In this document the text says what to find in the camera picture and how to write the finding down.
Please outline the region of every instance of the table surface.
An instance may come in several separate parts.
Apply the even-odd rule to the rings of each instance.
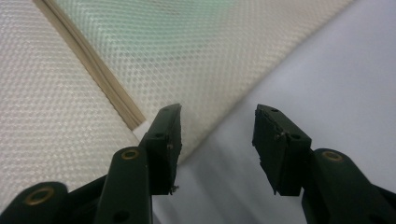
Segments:
[[[179,165],[156,222],[306,223],[301,197],[274,196],[251,145],[257,104],[278,108],[312,148],[346,153],[396,192],[396,1],[360,0],[308,38]]]

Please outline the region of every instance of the textured fabric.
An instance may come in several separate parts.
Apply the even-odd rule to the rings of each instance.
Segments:
[[[80,61],[29,0],[0,1],[0,213],[21,190],[69,190],[137,145]]]
[[[181,160],[351,1],[55,0],[148,121],[164,105],[183,105]]]
[[[289,55],[178,167],[180,189],[153,197],[161,223],[307,224],[302,197],[274,195],[251,145],[258,103],[281,110],[312,149],[345,153],[396,192],[394,8],[393,0],[357,1]]]

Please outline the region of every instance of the white textured cloth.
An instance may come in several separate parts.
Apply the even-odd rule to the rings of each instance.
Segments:
[[[0,213],[38,182],[82,186],[138,144],[29,0],[0,1],[0,99]]]
[[[185,159],[255,83],[352,0],[54,0],[143,115],[181,103]]]

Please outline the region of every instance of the dotted mesh pattern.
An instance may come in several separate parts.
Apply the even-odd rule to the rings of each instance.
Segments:
[[[137,145],[78,58],[29,0],[0,3],[0,213],[23,189],[69,190]]]
[[[55,0],[149,121],[181,103],[186,158],[256,82],[352,0]]]

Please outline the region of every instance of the brass screw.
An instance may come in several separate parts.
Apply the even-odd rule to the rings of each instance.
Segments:
[[[50,186],[37,189],[26,197],[24,203],[26,203],[27,205],[37,205],[43,203],[50,197],[52,197],[54,192],[55,190],[53,189],[53,187]]]
[[[136,149],[126,150],[121,154],[121,157],[126,161],[136,159],[138,156],[139,156],[139,151]]]
[[[332,151],[324,151],[322,152],[322,156],[329,161],[344,161],[344,158],[340,154]]]

